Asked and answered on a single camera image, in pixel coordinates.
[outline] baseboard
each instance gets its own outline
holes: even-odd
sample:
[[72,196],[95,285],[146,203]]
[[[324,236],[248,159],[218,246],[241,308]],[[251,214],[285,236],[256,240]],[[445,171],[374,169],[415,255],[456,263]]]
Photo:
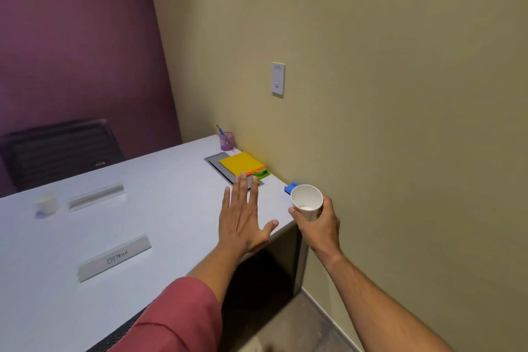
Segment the baseboard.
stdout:
[[363,352],[355,343],[353,343],[353,341],[348,337],[348,335],[345,334],[345,332],[337,325],[337,323],[332,320],[328,313],[324,311],[321,305],[317,303],[317,301],[308,293],[306,289],[304,289],[304,287],[301,288],[301,292],[306,295],[307,299],[312,303],[313,307],[315,307],[319,311],[319,313],[321,313],[321,315],[324,316],[334,326],[334,328],[341,335],[343,340],[350,346],[350,348],[354,352]]

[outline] black chair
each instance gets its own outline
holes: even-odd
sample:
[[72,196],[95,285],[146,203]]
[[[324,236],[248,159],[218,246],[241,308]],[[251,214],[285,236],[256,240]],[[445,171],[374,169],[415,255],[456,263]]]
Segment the black chair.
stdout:
[[9,133],[0,137],[0,155],[19,192],[125,160],[104,119]]

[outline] yellow folder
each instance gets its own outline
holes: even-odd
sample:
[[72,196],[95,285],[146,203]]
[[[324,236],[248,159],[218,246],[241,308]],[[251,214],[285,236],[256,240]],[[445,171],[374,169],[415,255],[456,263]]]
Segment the yellow folder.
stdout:
[[229,156],[228,158],[222,159],[219,162],[234,175],[240,175],[243,172],[245,172],[247,175],[251,175],[255,170],[264,167],[264,164],[251,157],[246,152]]

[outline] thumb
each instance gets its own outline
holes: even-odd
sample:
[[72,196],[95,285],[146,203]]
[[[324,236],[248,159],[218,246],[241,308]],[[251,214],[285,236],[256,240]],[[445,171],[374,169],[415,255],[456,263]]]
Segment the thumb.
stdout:
[[269,237],[271,236],[271,232],[274,229],[276,229],[278,225],[279,225],[279,222],[277,220],[272,220],[272,221],[266,223],[266,225],[262,229],[262,232],[264,233],[266,241],[269,240]]
[[301,228],[308,222],[307,219],[303,216],[303,214],[300,211],[295,210],[295,208],[293,207],[288,209],[288,213],[294,218],[299,228]]

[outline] finger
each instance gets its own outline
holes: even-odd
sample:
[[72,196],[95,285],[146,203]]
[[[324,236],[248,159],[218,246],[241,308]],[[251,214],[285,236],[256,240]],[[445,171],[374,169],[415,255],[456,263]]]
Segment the finger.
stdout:
[[222,210],[227,209],[229,207],[229,187],[226,187],[224,189],[224,198],[222,199]]
[[272,220],[266,223],[266,225],[261,231],[263,242],[269,241],[269,237],[271,236],[271,233],[273,232],[274,229],[277,228],[278,225],[279,225],[279,222],[277,220]]
[[327,196],[323,196],[323,210],[325,211],[334,211],[334,204],[332,203],[332,200],[327,197]]
[[251,191],[249,192],[249,206],[256,208],[259,198],[259,179],[252,175]]
[[246,173],[243,172],[241,175],[240,175],[240,193],[239,193],[239,200],[242,202],[242,203],[247,203],[248,202],[248,178],[246,176]]
[[238,192],[240,191],[240,177],[237,175],[234,178],[233,192],[231,193],[231,203],[238,201]]
[[299,228],[307,224],[308,222],[307,219],[303,216],[303,214],[299,210],[295,210],[293,207],[291,207],[288,209],[288,213],[294,218]]

